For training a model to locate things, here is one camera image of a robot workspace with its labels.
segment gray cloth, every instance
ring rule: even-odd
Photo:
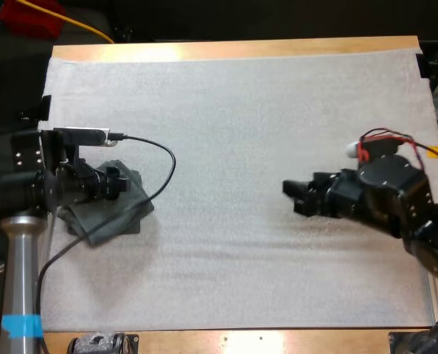
[[[77,247],[49,269],[47,330],[431,325],[427,276],[401,240],[293,213],[282,181],[355,168],[345,148],[371,128],[438,145],[415,50],[173,63],[52,59],[48,125],[111,128],[171,148],[178,167],[142,233]],[[410,148],[402,154],[417,160]],[[90,162],[142,167],[166,153],[123,141]],[[438,202],[438,160],[423,154]],[[71,240],[55,227],[52,252]]]
[[[119,160],[105,162],[97,169],[105,171],[106,167],[117,167],[121,176],[131,181],[130,188],[126,192],[121,192],[119,197],[114,201],[103,199],[89,203],[72,204],[60,208],[58,217],[65,221],[71,234],[82,237],[107,218],[148,198],[142,188],[142,178],[139,172],[129,170]],[[92,246],[96,246],[117,235],[138,234],[140,232],[140,220],[152,211],[153,204],[152,202],[148,202],[129,212],[125,212],[88,236],[88,241]]]

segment blue tape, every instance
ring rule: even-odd
[[[42,321],[39,315],[3,315],[1,326],[13,338],[42,338]]]

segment wooden edge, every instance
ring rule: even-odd
[[[388,354],[389,332],[377,330],[184,330],[130,332],[141,354]],[[46,333],[51,354],[64,354],[85,333]]]
[[[418,48],[416,36],[54,46],[52,57],[104,63],[322,55]]]

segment dark gray towel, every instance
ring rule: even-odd
[[[98,167],[98,170],[105,171],[106,167],[117,167],[121,176],[131,181],[131,187],[128,191],[121,192],[115,201],[99,200],[60,208],[58,217],[66,222],[69,232],[73,235],[84,236],[107,218],[148,198],[142,188],[142,178],[138,171],[129,170],[119,160],[105,162]],[[153,204],[148,202],[129,212],[124,212],[90,235],[88,241],[92,246],[96,246],[117,235],[137,234],[140,232],[140,220],[152,211]]]

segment red wire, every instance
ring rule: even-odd
[[[399,140],[401,142],[407,142],[409,144],[411,144],[412,149],[414,150],[414,153],[416,154],[417,159],[419,160],[420,163],[420,168],[422,171],[424,171],[424,164],[422,159],[420,158],[420,154],[417,151],[417,146],[416,146],[416,142],[413,139],[409,139],[409,138],[405,138],[402,136],[394,136],[394,135],[380,135],[381,133],[377,133],[377,134],[373,134],[368,136],[367,138],[372,138],[372,137],[376,137],[376,139],[374,140],[379,140],[379,139],[394,139],[394,140]],[[358,143],[358,160],[359,162],[364,162],[364,161],[368,161],[369,160],[369,153],[367,150],[363,149],[363,142],[365,140],[366,136],[363,135],[360,138],[360,142]]]

